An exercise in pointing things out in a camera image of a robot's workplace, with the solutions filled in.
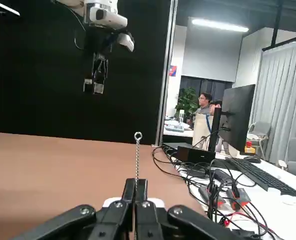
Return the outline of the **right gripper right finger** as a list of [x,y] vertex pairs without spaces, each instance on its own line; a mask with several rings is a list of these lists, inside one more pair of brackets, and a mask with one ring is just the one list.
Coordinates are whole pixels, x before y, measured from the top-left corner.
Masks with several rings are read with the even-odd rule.
[[178,204],[156,207],[147,197],[148,181],[139,179],[135,194],[135,230],[138,240],[241,240],[241,236]]

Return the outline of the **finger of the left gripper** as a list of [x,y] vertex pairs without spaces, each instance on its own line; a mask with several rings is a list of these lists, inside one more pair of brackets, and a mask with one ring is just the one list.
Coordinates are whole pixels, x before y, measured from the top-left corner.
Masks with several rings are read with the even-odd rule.
[[92,86],[94,94],[103,94],[104,84],[108,74],[108,59],[97,56],[93,64]]
[[96,72],[96,53],[85,51],[83,58],[84,83],[83,91],[85,93],[94,93],[94,75]]

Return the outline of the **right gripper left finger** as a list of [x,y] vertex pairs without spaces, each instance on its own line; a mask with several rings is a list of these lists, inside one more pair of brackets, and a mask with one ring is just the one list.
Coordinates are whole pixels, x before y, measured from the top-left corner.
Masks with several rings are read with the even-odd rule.
[[78,205],[23,232],[14,240],[115,240],[127,231],[132,214],[135,179],[125,182],[122,198],[96,211],[88,204]]

